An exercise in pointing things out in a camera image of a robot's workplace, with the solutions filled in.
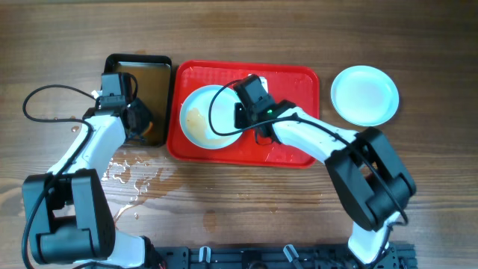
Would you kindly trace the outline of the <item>orange green scrub sponge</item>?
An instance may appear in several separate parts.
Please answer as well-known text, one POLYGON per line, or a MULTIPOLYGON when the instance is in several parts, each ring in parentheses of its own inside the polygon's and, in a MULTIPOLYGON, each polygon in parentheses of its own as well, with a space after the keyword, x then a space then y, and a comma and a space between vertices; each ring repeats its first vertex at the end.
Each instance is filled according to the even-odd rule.
POLYGON ((152 128, 153 128, 153 122, 150 121, 146 130, 143 132, 143 135, 148 134, 152 130, 152 128))

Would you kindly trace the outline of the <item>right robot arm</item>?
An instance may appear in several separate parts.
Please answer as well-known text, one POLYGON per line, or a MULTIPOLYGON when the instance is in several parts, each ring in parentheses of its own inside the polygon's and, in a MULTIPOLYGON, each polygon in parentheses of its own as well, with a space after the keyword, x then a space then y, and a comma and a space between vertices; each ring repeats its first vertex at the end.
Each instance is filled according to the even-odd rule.
POLYGON ((341 205, 353 220, 347 243, 363 265, 385 255, 394 226, 408 224, 404 212, 415 182, 387 137, 369 127, 356 132, 331 126, 289 101, 263 111, 235 103, 235 126, 254 129, 292 146, 326 166, 341 205))

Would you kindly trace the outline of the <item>white plate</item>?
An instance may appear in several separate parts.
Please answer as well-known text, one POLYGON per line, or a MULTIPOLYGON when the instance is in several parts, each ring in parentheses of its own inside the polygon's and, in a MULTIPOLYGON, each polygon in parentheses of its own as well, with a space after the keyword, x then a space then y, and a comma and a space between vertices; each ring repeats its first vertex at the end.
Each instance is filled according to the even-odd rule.
POLYGON ((341 71, 333 80, 330 98, 334 109, 357 126, 379 126, 398 111, 400 95, 382 70, 358 65, 341 71))
MULTIPOLYGON (((208 117, 211 100, 221 85, 206 85, 193 91, 183 102, 180 110, 180 126, 186 138, 203 149, 222 149, 232 145, 241 133, 219 136, 212 132, 208 117)), ((230 88, 223 90, 214 100, 211 121, 216 131, 229 133, 237 131, 234 127, 235 103, 240 102, 237 94, 230 88)))

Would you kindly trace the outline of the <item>black rectangular water basin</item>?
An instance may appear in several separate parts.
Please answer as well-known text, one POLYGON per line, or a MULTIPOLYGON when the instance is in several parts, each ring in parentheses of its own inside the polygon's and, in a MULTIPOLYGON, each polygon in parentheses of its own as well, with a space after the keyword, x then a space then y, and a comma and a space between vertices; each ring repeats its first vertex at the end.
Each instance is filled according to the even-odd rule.
POLYGON ((163 146, 167 141, 173 96, 173 67, 167 56, 112 54, 106 58, 105 72, 127 72, 139 82, 137 97, 152 113, 152 127, 131 144, 163 146))

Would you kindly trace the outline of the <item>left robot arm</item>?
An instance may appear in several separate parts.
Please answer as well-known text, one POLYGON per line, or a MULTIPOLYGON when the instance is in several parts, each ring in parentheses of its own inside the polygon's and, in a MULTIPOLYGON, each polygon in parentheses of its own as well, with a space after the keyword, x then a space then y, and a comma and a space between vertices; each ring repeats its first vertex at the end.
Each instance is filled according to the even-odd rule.
POLYGON ((146 118, 148 111, 134 100, 100 97, 85 114, 82 133, 47 173, 23 183, 27 223, 22 258, 34 262, 138 268, 156 254, 144 237, 120 232, 114 225, 99 173, 106 170, 125 131, 146 118))

